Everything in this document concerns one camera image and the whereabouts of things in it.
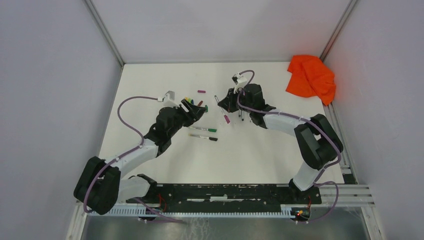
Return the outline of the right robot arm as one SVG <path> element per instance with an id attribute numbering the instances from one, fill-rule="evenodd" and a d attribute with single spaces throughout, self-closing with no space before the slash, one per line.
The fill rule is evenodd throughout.
<path id="1" fill-rule="evenodd" d="M 228 113 L 247 112 L 253 124 L 293 136 L 303 163 L 290 180 L 289 199 L 302 204 L 323 172 L 340 161 L 344 146 L 327 117 L 316 114 L 310 118 L 278 110 L 266 103 L 262 87 L 250 83 L 244 88 L 230 88 L 217 105 Z"/>

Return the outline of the purple capped horizontal marker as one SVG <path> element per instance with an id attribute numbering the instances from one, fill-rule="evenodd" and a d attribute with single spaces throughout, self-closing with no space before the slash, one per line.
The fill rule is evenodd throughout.
<path id="1" fill-rule="evenodd" d="M 231 121 L 230 121 L 230 118 L 228 117 L 228 115 L 225 113 L 225 111 L 224 111 L 224 109 L 219 105 L 219 102 L 220 102 L 220 100 L 218 99 L 218 97 L 216 96 L 216 95 L 214 95 L 214 99 L 215 99 L 215 101 L 216 101 L 216 103 L 217 103 L 217 105 L 218 105 L 218 107 L 219 107 L 219 109 L 220 109 L 220 111 L 221 111 L 221 113 L 222 113 L 222 115 L 223 115 L 223 117 L 224 117 L 224 119 L 225 119 L 225 122 L 227 123 L 227 124 L 229 124 Z"/>

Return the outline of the black capped horizontal marker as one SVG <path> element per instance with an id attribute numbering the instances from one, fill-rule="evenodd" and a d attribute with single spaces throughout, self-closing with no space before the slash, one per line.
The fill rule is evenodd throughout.
<path id="1" fill-rule="evenodd" d="M 206 139 L 206 140 L 213 141 L 213 142 L 218 141 L 218 138 L 216 138 L 216 137 L 203 136 L 203 135 L 198 135 L 198 134 L 189 134 L 189 136 L 194 137 L 194 138 Z"/>

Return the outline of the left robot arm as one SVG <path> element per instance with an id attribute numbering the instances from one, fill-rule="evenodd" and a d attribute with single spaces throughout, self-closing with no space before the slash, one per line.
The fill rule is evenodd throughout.
<path id="1" fill-rule="evenodd" d="M 86 213 L 108 213 L 117 202 L 139 197 L 153 203 L 157 190 L 148 177 L 125 178 L 141 164 L 162 155 L 172 144 L 172 137 L 183 127 L 199 121 L 207 109 L 183 99 L 180 104 L 162 107 L 140 143 L 110 159 L 91 157 L 80 175 L 73 196 L 83 203 Z"/>

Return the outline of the orange cloth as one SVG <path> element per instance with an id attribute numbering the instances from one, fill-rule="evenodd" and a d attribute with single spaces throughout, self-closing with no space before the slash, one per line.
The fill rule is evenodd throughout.
<path id="1" fill-rule="evenodd" d="M 302 98 L 318 97 L 328 106 L 335 98 L 335 74 L 313 55 L 294 55 L 287 71 L 291 78 L 286 92 Z"/>

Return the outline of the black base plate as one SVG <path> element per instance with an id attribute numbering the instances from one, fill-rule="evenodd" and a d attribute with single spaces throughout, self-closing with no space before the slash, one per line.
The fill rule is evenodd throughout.
<path id="1" fill-rule="evenodd" d="M 310 206 L 323 201 L 319 188 L 296 193 L 286 184 L 171 184 L 151 187 L 141 198 L 166 213 L 277 213 L 282 205 Z"/>

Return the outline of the green capped horizontal marker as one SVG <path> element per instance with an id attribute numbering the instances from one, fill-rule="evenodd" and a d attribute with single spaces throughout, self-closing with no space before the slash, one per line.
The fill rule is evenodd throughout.
<path id="1" fill-rule="evenodd" d="M 211 132 L 211 133 L 216 133 L 217 129 L 215 128 L 207 128 L 207 127 L 198 127 L 198 126 L 189 126 L 189 129 L 194 129 L 194 130 L 201 130 L 201 131 L 207 131 L 207 132 Z"/>

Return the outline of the aluminium frame rail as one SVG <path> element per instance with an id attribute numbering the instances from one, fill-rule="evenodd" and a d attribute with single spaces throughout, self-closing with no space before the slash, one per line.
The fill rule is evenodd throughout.
<path id="1" fill-rule="evenodd" d="M 163 183 L 157 183 L 154 181 L 151 184 L 150 188 L 153 186 L 156 186 L 157 184 L 163 184 Z M 306 191 L 298 191 L 291 186 L 289 187 L 292 188 L 296 193 L 306 192 Z M 337 207 L 358 207 L 358 206 L 366 206 L 368 204 L 374 203 L 369 188 L 364 185 L 357 185 L 357 184 L 335 185 L 333 183 L 329 183 L 322 186 L 313 186 L 313 187 L 316 187 L 319 189 L 321 200 L 322 200 L 321 204 L 312 204 L 310 206 L 282 205 L 281 207 L 307 208 L 307 207 L 331 207 L 332 205 L 336 205 Z M 137 204 L 138 201 L 142 201 L 141 198 L 142 197 L 133 197 L 125 201 L 119 201 L 114 205 L 114 207 L 124 203 Z M 157 204 L 154 204 L 151 206 L 160 207 L 160 205 L 157 205 Z"/>

